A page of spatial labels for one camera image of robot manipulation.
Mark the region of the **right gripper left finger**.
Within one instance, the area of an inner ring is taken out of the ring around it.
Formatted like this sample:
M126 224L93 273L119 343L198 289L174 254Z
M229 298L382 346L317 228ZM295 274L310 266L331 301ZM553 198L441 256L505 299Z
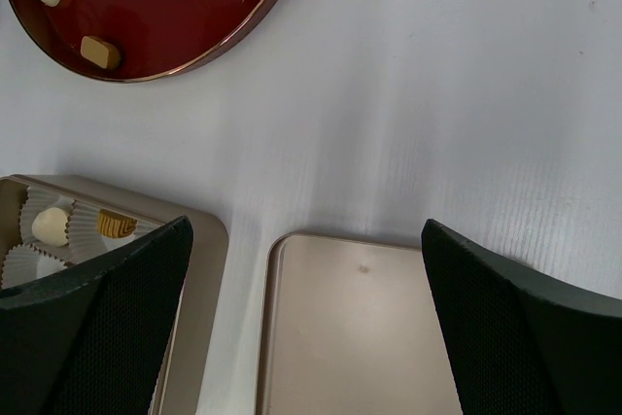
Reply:
M2 413L148 413L192 243L182 216L2 291Z

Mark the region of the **caramel brown chocolate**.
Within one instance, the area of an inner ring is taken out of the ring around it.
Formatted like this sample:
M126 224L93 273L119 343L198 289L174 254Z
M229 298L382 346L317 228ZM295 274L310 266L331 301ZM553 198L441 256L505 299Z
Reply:
M96 229L108 238L121 239L134 233L137 221L125 215L101 209L98 212Z

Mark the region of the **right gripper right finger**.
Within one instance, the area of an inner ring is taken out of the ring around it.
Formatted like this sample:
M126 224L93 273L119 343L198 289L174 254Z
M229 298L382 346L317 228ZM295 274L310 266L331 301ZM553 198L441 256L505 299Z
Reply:
M618 414L621 302L491 252L436 220L421 234L465 414Z

